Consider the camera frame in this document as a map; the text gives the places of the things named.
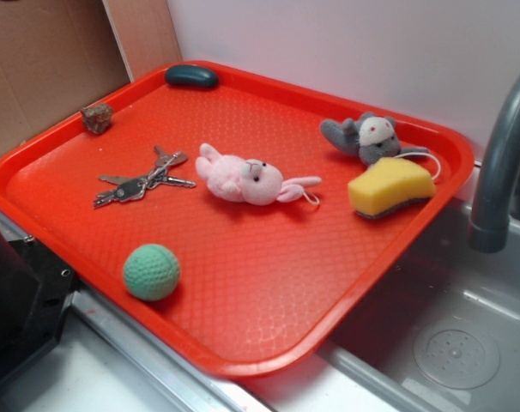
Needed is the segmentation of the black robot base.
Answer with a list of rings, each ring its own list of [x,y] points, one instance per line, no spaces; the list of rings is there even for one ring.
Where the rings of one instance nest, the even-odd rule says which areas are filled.
[[[0,231],[0,387],[60,341],[75,271],[38,240]]]

